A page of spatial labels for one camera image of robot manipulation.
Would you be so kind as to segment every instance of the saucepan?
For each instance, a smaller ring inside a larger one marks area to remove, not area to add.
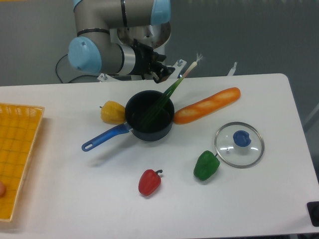
[[[144,141],[156,141],[166,136],[172,127],[175,112],[171,100],[169,100],[162,109],[159,109],[160,113],[147,129],[144,129],[140,124],[143,113],[162,95],[162,92],[152,90],[135,94],[129,99],[125,107],[126,122],[86,142],[82,145],[82,150],[85,152],[90,151],[110,138],[130,131],[132,131],[137,138]]]

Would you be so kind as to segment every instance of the baguette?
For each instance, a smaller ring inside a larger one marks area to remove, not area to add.
[[[186,106],[174,115],[175,124],[185,124],[207,116],[240,98],[240,90],[236,87],[223,90],[206,99]]]

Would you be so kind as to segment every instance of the orange object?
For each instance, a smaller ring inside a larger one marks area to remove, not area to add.
[[[40,106],[0,103],[0,221],[12,220],[43,112]]]
[[[175,113],[174,123],[184,124],[209,115],[240,98],[240,90],[236,87],[218,92],[206,99],[186,106]]]

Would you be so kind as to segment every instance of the red bell pepper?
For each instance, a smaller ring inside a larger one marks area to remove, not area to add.
[[[161,180],[158,173],[163,173],[163,170],[155,172],[152,169],[148,169],[143,173],[139,182],[139,192],[141,194],[149,196],[159,187]]]

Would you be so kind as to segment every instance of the green bell pepper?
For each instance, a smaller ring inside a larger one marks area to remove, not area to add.
[[[219,165],[220,162],[216,156],[207,150],[198,158],[194,168],[194,175],[199,180],[205,181],[217,171]]]

